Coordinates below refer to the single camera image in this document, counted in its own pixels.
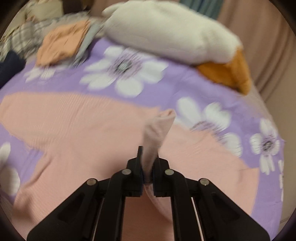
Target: silver pin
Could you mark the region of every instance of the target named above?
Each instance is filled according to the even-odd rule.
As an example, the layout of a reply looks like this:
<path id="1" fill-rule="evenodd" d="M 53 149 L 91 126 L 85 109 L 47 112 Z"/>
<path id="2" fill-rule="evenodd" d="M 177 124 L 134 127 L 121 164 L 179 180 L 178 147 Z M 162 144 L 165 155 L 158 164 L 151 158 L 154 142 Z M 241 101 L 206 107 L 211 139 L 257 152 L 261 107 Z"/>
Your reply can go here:
<path id="1" fill-rule="evenodd" d="M 166 169 L 165 174 L 168 175 L 168 176 L 171 176 L 171 175 L 174 174 L 174 171 L 172 169 Z"/>
<path id="2" fill-rule="evenodd" d="M 121 172 L 122 172 L 123 175 L 130 175 L 131 174 L 130 169 L 123 169 Z"/>
<path id="3" fill-rule="evenodd" d="M 200 180 L 200 183 L 201 183 L 202 185 L 206 186 L 206 185 L 209 185 L 210 181 L 209 181 L 208 179 L 206 179 L 206 178 L 202 178 L 202 179 Z"/>
<path id="4" fill-rule="evenodd" d="M 96 184 L 96 179 L 94 179 L 94 178 L 88 179 L 86 184 L 89 185 L 89 186 L 95 185 Z"/>

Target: plush duck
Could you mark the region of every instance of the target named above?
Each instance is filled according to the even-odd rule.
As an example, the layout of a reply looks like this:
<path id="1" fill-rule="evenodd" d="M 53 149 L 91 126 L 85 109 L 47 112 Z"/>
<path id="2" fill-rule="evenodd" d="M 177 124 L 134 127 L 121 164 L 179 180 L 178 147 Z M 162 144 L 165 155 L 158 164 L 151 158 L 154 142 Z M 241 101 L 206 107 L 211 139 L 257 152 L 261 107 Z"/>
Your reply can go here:
<path id="1" fill-rule="evenodd" d="M 129 0 L 106 8 L 114 41 L 196 67 L 215 83 L 246 95 L 251 77 L 239 38 L 219 22 L 170 1 Z"/>

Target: blue striped fabric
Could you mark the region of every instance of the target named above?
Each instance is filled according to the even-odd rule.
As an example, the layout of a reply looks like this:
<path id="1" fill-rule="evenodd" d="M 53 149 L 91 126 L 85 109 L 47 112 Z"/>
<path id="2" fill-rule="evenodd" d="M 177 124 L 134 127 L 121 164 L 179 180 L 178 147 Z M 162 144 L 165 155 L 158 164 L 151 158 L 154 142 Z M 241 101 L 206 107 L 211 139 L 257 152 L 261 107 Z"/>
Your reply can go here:
<path id="1" fill-rule="evenodd" d="M 180 3 L 210 18 L 217 19 L 223 0 L 180 0 Z"/>

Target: plaid shirt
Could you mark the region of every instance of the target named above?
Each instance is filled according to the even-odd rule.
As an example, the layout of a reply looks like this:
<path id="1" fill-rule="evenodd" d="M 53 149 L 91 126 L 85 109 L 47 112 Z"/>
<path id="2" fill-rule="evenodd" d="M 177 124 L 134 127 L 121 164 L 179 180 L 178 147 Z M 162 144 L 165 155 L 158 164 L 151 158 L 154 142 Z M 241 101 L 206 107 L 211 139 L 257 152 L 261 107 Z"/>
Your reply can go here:
<path id="1" fill-rule="evenodd" d="M 47 19 L 38 23 L 26 22 L 0 40 L 0 61 L 3 61 L 10 50 L 15 51 L 21 58 L 27 59 L 36 53 L 43 41 L 43 30 L 61 20 L 71 21 L 85 17 L 87 12 L 66 14 L 59 18 Z"/>

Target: purple bedsheet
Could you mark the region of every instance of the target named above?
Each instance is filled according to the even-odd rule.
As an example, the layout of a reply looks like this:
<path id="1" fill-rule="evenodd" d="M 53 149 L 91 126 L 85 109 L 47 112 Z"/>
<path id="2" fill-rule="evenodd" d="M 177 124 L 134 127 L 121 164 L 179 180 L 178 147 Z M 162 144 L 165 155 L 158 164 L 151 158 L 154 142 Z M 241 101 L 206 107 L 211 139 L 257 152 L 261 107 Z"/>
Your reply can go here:
<path id="1" fill-rule="evenodd" d="M 19 91 L 78 92 L 175 109 L 177 122 L 192 131 L 211 129 L 217 140 L 249 167 L 260 168 L 252 217 L 271 238 L 277 234 L 284 142 L 270 121 L 253 117 L 237 92 L 212 83 L 189 66 L 125 49 L 107 39 L 94 42 L 89 59 L 77 68 L 27 65 L 0 90 L 0 99 Z M 29 150 L 2 126 L 0 133 L 0 145 L 11 145 L 6 165 L 17 170 L 20 183 L 26 182 L 42 153 Z M 13 202 L 14 195 L 4 195 Z"/>

